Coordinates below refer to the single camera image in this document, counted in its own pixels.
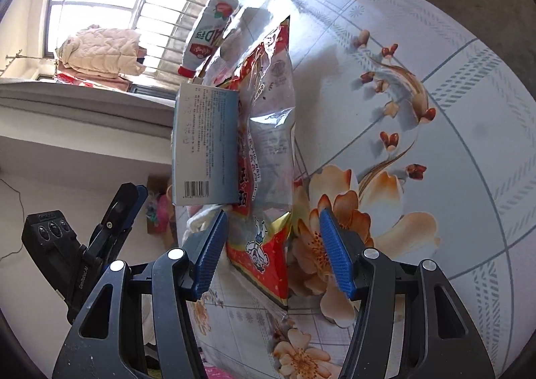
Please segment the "left white gloved hand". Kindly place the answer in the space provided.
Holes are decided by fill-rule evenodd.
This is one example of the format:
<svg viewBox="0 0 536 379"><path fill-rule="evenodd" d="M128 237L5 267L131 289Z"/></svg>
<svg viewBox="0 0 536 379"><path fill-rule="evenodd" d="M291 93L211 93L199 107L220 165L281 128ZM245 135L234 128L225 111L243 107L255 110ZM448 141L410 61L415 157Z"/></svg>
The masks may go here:
<svg viewBox="0 0 536 379"><path fill-rule="evenodd" d="M213 218L221 210L226 213L229 213L231 209L232 209L231 205L202 206L197 212L189 216L187 223L186 223L186 229L190 233L200 232L203 229L207 228L212 223Z"/></svg>

